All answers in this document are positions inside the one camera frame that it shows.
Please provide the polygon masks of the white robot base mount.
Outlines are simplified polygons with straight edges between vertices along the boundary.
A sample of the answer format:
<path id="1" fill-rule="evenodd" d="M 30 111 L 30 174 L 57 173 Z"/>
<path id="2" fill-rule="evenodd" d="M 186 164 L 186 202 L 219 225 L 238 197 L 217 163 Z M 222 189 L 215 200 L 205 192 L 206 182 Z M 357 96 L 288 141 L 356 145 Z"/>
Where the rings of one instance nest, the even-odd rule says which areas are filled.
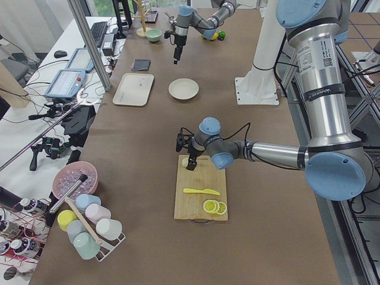
<path id="1" fill-rule="evenodd" d="M 278 105 L 275 64 L 285 34 L 276 17 L 278 1 L 268 1 L 251 70 L 235 78 L 239 105 Z"/>

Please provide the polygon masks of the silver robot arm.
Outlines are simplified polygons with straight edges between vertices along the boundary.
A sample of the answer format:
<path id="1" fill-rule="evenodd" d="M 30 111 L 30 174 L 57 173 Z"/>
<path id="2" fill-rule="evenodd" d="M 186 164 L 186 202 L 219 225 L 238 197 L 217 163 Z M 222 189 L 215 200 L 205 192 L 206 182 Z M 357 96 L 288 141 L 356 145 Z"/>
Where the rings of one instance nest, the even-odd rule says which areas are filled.
<path id="1" fill-rule="evenodd" d="M 214 36 L 217 28 L 224 23 L 224 20 L 232 16 L 238 7 L 237 2 L 233 0 L 214 2 L 219 5 L 219 9 L 207 19 L 202 18 L 199 13 L 189 5 L 179 6 L 174 30 L 166 30 L 164 32 L 165 39 L 171 39 L 171 36 L 174 36 L 174 43 L 170 43 L 176 45 L 173 54 L 173 63 L 175 65 L 181 59 L 190 27 L 193 27 L 205 39 L 210 40 Z"/>
<path id="2" fill-rule="evenodd" d="M 276 63 L 288 44 L 294 51 L 299 80 L 286 96 L 304 146 L 270 144 L 221 136 L 220 122 L 207 117 L 198 130 L 181 129 L 176 151 L 186 149 L 188 170 L 207 153 L 218 169 L 237 159 L 301 170 L 313 192 L 332 201 L 350 200 L 378 185 L 379 171 L 362 140 L 352 133 L 341 79 L 337 48 L 348 34 L 349 1 L 269 1 L 259 34 L 252 69 L 236 79 L 239 104 L 274 103 L 265 84 L 276 73 Z"/>

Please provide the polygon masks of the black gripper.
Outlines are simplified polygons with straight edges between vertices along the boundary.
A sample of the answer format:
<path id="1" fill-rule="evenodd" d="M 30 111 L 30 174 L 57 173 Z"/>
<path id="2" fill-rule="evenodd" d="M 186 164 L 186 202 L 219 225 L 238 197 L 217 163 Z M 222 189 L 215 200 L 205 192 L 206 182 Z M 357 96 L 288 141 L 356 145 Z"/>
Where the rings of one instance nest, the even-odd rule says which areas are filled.
<path id="1" fill-rule="evenodd" d="M 186 170 L 195 170 L 197 158 L 204 153 L 205 148 L 196 142 L 194 135 L 179 133 L 176 138 L 176 152 L 179 153 L 183 148 L 189 154 Z"/>
<path id="2" fill-rule="evenodd" d="M 186 36 L 177 34 L 174 31 L 166 30 L 164 32 L 164 38 L 165 39 L 171 39 L 171 36 L 174 36 L 174 43 L 172 45 L 176 45 L 175 51 L 174 51 L 174 61 L 173 63 L 175 65 L 178 64 L 178 60 L 181 58 L 183 47 L 186 45 Z"/>

